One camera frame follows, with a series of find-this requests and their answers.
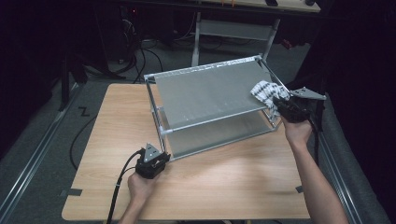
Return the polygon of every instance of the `white and black cloth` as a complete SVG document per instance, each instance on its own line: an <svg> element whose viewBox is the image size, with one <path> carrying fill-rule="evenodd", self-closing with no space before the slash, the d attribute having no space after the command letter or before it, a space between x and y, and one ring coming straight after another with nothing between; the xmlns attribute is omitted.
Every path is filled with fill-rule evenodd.
<svg viewBox="0 0 396 224"><path fill-rule="evenodd" d="M264 80L257 83L250 93L268 106L269 119L271 122L275 122L277 117L280 116L273 101L274 97L285 100L289 100L290 98L288 91L283 86Z"/></svg>

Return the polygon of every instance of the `background desk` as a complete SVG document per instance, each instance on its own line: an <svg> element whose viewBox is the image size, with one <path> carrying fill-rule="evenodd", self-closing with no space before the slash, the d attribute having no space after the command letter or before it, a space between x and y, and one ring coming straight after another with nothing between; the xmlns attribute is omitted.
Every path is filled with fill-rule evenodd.
<svg viewBox="0 0 396 224"><path fill-rule="evenodd" d="M110 85L63 210L66 220L104 220L120 170L150 142L159 147L146 86ZM121 183L115 219L130 196ZM308 218L283 127L169 162L141 218L146 220Z"/></svg>

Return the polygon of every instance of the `cloth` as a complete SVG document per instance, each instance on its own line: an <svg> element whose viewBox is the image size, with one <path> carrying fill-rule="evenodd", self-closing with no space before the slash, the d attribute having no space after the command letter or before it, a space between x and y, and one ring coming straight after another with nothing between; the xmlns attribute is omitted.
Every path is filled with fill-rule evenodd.
<svg viewBox="0 0 396 224"><path fill-rule="evenodd" d="M264 80L257 83L250 93L268 106L269 119L271 122L275 122L277 117L280 116L279 112L277 112L277 107L274 104L274 97L285 100L289 100L290 98L288 91L283 86Z"/></svg>

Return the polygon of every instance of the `forearm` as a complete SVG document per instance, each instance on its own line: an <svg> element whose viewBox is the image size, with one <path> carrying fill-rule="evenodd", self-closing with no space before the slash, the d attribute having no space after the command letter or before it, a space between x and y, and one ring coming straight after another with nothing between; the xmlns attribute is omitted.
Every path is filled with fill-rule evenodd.
<svg viewBox="0 0 396 224"><path fill-rule="evenodd" d="M290 144L303 184L308 212L314 223L348 223L344 207L319 170L306 144Z"/></svg>
<svg viewBox="0 0 396 224"><path fill-rule="evenodd" d="M119 224L135 224L140 216L141 211L146 203L146 199L133 198L124 214L122 215Z"/></svg>

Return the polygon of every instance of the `person's right arm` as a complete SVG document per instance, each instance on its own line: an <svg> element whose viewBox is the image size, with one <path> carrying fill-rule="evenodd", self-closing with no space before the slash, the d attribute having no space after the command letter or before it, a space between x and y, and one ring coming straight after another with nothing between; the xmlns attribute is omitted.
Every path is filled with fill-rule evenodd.
<svg viewBox="0 0 396 224"><path fill-rule="evenodd" d="M312 133L308 120L285 125L286 138L296 160L303 185L304 198L308 213L314 223L348 223L347 215L340 199L307 149L307 141Z"/></svg>

